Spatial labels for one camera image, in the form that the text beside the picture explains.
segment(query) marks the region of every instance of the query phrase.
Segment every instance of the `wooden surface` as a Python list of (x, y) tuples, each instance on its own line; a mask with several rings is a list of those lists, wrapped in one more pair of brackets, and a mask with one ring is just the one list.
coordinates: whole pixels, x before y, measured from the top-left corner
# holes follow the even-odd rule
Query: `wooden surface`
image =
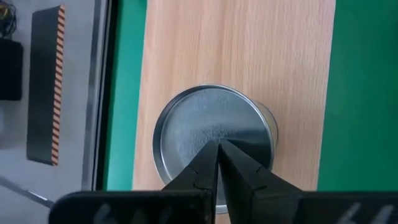
[(280, 134), (273, 172), (316, 189), (335, 2), (148, 4), (134, 189), (162, 188), (152, 157), (156, 119), (177, 93), (201, 83), (230, 86), (269, 107)]

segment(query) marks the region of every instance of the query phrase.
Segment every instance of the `can lid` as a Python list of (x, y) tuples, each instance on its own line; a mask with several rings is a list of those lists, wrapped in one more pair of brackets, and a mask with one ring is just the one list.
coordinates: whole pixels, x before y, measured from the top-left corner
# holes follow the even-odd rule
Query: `can lid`
[[(153, 150), (160, 177), (168, 184), (208, 141), (223, 138), (267, 146), (270, 141), (262, 115), (241, 93), (219, 85), (183, 91), (165, 107), (155, 127)], [(218, 190), (223, 191), (220, 177)], [(217, 196), (217, 205), (225, 205), (223, 194)]]

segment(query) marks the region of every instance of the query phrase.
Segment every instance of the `wooden board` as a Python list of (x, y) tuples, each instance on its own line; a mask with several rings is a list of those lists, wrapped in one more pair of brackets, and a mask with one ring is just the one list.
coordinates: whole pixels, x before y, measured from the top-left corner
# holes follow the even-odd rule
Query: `wooden board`
[(269, 107), (280, 134), (273, 172), (316, 189), (335, 2), (148, 4), (134, 189), (164, 186), (152, 157), (155, 122), (177, 93), (202, 83), (230, 86)]

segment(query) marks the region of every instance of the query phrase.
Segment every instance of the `green surface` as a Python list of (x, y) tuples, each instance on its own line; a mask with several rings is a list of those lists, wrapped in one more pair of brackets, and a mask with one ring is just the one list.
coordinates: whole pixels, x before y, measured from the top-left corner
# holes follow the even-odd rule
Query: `green surface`
[(319, 190), (398, 190), (398, 1), (337, 0)]
[(146, 17), (145, 0), (120, 0), (105, 189), (131, 190)]

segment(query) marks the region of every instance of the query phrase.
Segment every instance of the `striped warning strip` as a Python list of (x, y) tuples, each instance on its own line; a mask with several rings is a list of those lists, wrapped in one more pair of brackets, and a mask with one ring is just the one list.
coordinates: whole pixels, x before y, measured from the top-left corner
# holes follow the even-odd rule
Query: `striped warning strip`
[(52, 150), (51, 161), (54, 166), (58, 165), (58, 153), (60, 147), (60, 117), (61, 117), (61, 96), (62, 96), (62, 67), (63, 67), (63, 34), (65, 28), (65, 7), (60, 6), (58, 10), (57, 29), (57, 53), (55, 64), (54, 83), (54, 110), (52, 121)]

